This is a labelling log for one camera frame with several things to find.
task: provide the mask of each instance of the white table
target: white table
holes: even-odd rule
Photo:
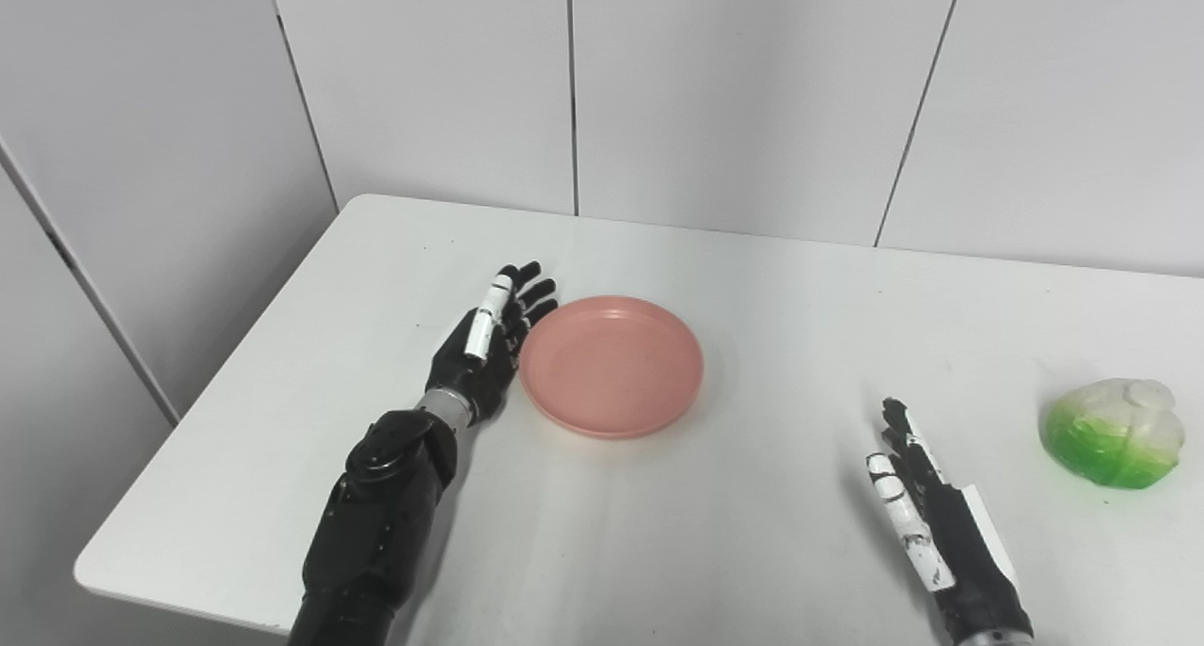
[[[413,645],[934,644],[864,475],[897,396],[984,488],[1044,645],[1198,640],[1204,281],[361,196],[82,552],[89,589],[285,632],[344,456],[421,395],[500,265],[622,294],[698,334],[703,393],[638,440],[515,385],[441,508]],[[1178,393],[1184,462],[1145,492],[1054,463],[1039,410],[1102,377]]]

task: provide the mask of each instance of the wall seam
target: wall seam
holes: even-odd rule
[[[940,36],[937,37],[937,51],[932,54],[932,64],[928,65],[928,77],[925,77],[923,88],[920,90],[920,102],[915,107],[915,115],[911,118],[911,128],[907,132],[907,142],[903,143],[903,154],[899,155],[899,166],[895,170],[895,179],[891,182],[891,192],[886,196],[886,206],[883,209],[881,221],[878,221],[878,235],[874,235],[874,248],[883,242],[883,231],[886,230],[886,217],[890,217],[891,205],[895,203],[895,191],[899,186],[899,178],[903,176],[903,167],[907,166],[908,154],[911,153],[911,141],[915,140],[915,128],[920,124],[920,114],[923,111],[925,99],[928,99],[928,88],[932,85],[932,76],[937,72],[937,60],[940,58],[940,49],[945,46],[945,35],[949,32],[949,24],[954,19],[954,11],[957,0],[951,0],[949,12],[945,13],[945,24],[940,26]]]
[[[568,120],[573,153],[573,217],[582,214],[582,188],[577,161],[577,49],[573,35],[573,0],[568,4]]]
[[[301,96],[301,109],[305,109],[305,120],[309,126],[309,137],[313,138],[313,148],[318,152],[318,162],[321,166],[323,178],[326,179],[326,191],[330,192],[330,201],[335,205],[335,213],[338,213],[338,196],[335,196],[335,183],[331,183],[330,170],[326,167],[326,154],[321,150],[321,141],[318,141],[318,128],[313,124],[313,113],[309,112],[309,100],[305,96],[305,87],[301,84],[301,73],[297,72],[296,58],[293,58],[293,46],[289,43],[289,34],[284,29],[284,17],[281,16],[281,5],[272,0],[272,11],[276,14],[276,25],[281,29],[281,41],[284,42],[284,54],[289,58],[289,71],[293,71],[293,82],[297,88],[297,96]]]
[[[64,265],[67,266],[71,277],[79,286],[79,290],[83,291],[88,303],[90,303],[93,310],[96,312],[96,315],[99,315],[100,321],[105,325],[105,328],[108,330],[108,334],[111,334],[113,340],[117,343],[118,349],[120,349],[122,354],[125,355],[125,360],[128,360],[130,367],[134,368],[134,373],[136,373],[138,380],[142,380],[142,385],[144,385],[147,392],[150,393],[150,398],[153,398],[155,405],[159,407],[160,411],[163,411],[171,427],[178,426],[181,415],[179,411],[176,410],[176,405],[173,405],[171,398],[167,397],[167,393],[163,390],[161,385],[159,385],[159,381],[155,380],[155,377],[150,373],[150,368],[147,367],[144,360],[142,360],[142,355],[140,355],[136,346],[134,346],[134,343],[130,342],[130,338],[126,337],[124,330],[122,330],[120,321],[118,321],[117,315],[112,312],[112,308],[105,303],[100,291],[96,290],[95,283],[92,281],[90,277],[88,277],[87,269],[84,269],[79,263],[78,256],[75,251],[72,251],[69,239],[66,239],[64,235],[59,233],[51,213],[46,208],[46,205],[42,203],[42,198],[37,195],[37,191],[35,191],[30,179],[26,179],[25,174],[22,173],[20,167],[17,166],[16,159],[12,158],[12,152],[8,149],[8,144],[6,144],[4,136],[0,136],[0,171],[4,171],[4,173],[8,176],[8,179],[12,180],[13,188],[17,189],[17,195],[20,196],[22,201],[24,201],[29,212],[34,214],[35,221],[37,221],[37,225],[42,227],[47,238],[51,239],[55,251],[59,251],[59,255],[63,257]]]

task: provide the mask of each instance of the robotic arm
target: robotic arm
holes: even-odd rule
[[[1016,573],[978,488],[956,488],[907,407],[883,402],[890,454],[866,458],[869,479],[913,568],[957,646],[1032,646]]]
[[[436,351],[418,405],[380,415],[352,449],[309,544],[289,646],[385,642],[455,479],[459,437],[496,414],[527,332],[556,308],[550,278],[520,295],[539,273],[538,263],[504,266]]]

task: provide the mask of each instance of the black forearm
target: black forearm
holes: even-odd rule
[[[397,609],[413,593],[418,561],[443,490],[430,458],[417,457],[413,468],[399,493],[401,503],[396,516],[389,517],[396,524],[390,527],[380,522],[378,505],[356,505],[360,511],[344,515],[360,524],[371,521],[364,526],[364,533],[377,529],[377,539],[368,541],[364,533],[358,533],[352,535],[360,540],[343,540],[338,528],[330,527],[325,532],[319,528],[309,562],[359,567],[366,571],[348,579],[313,577],[315,568],[307,563],[311,577],[306,577],[306,593],[289,634],[289,646],[380,646],[385,642]],[[356,558],[365,551],[378,559]],[[321,557],[342,558],[319,562]]]
[[[933,521],[942,522],[933,528],[933,539],[957,579],[952,588],[936,594],[954,644],[997,632],[1032,635],[1016,588],[991,556],[966,497],[948,485],[928,488],[925,508]]]
[[[379,646],[414,589],[455,435],[432,411],[389,411],[347,460],[323,509],[289,646]]]

